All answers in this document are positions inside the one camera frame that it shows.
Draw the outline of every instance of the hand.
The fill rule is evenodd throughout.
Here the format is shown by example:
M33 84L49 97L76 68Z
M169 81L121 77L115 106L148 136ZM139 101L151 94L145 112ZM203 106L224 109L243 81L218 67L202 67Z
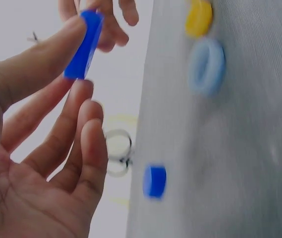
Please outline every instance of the hand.
M139 21L134 0L118 0L125 21L135 26ZM67 20L79 11L80 0L58 0L62 20ZM113 0L86 0L87 9L97 9L105 16L104 26L99 38L98 49L103 52L111 51L115 44L125 46L129 41L128 35L119 26L113 14Z
M0 238L88 236L108 163L103 110L91 101L92 82L59 76L85 32L83 19L75 16L48 40L0 62ZM47 139L20 164L13 162L11 153L70 88ZM34 92L2 126L7 108ZM47 181L73 142L64 168Z

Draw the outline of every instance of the finger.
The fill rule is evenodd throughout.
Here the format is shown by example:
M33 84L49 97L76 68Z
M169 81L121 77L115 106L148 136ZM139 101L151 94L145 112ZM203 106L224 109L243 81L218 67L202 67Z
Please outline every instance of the finger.
M103 109L99 103L86 100L79 110L77 132L71 152L63 169L55 175L50 183L67 192L73 192L82 170L82 152L80 136L84 125L93 119L103 120Z
M139 14L136 10L134 0L119 0L119 6L122 9L123 17L130 26L135 26L139 21Z
M128 35L119 26L115 16L109 15L104 21L105 29L109 31L118 46L125 46L128 41Z
M67 21L77 14L77 6L74 0L58 0L58 11L62 21Z
M43 118L61 101L73 84L58 77L38 91L15 115L3 125L1 145L12 153L34 130Z
M83 165L73 196L89 207L91 215L100 201L107 173L108 153L100 120L87 122L81 132Z
M23 163L47 178L66 159L76 133L79 109L86 99L91 98L92 93L92 82L75 82L46 140L27 156Z
M128 35L119 26L113 13L113 0L104 0L99 7L104 14L104 30L107 30L119 46L125 46L129 41Z
M110 52L115 46L113 37L109 34L108 30L103 28L98 41L98 49L103 52Z
M82 43L85 21L78 16L63 29L25 52L0 62L0 106L13 103L51 83L65 69Z

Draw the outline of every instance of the yellow cap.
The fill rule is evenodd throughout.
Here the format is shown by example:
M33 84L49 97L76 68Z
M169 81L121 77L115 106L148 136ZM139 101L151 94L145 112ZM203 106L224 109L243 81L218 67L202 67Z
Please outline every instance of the yellow cap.
M195 38L205 35L212 22L212 16L212 7L209 2L193 0L185 24L186 34Z

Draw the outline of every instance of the blue plastic piece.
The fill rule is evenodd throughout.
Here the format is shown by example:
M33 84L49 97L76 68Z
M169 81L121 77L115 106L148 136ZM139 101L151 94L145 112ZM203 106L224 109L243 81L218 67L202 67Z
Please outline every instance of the blue plastic piece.
M102 30L104 17L100 13L88 10L82 12L81 17L87 24L87 32L77 53L64 71L64 76L68 79L85 79Z
M224 50L213 39L203 38L189 57L188 86L193 94L212 96L219 90L226 67Z
M148 166L143 178L144 196L162 198L166 186L166 170L163 166Z

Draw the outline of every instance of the palm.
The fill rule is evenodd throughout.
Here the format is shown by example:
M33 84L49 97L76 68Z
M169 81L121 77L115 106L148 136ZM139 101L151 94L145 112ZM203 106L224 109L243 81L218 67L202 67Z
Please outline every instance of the palm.
M43 144L20 164L10 158L15 147L31 133L25 128L35 129L36 120L41 120L70 86L66 80L57 79L3 126L0 237L88 236L92 215L101 198L107 164L105 139L98 122L103 117L102 109L89 99L92 84L81 81L73 86L61 116ZM28 108L38 108L34 113L39 117L23 120ZM66 159L72 143L66 165L47 181L49 174Z
M14 231L14 237L87 237L90 219L91 214L78 200L46 182L30 166L14 163L0 147L3 234Z

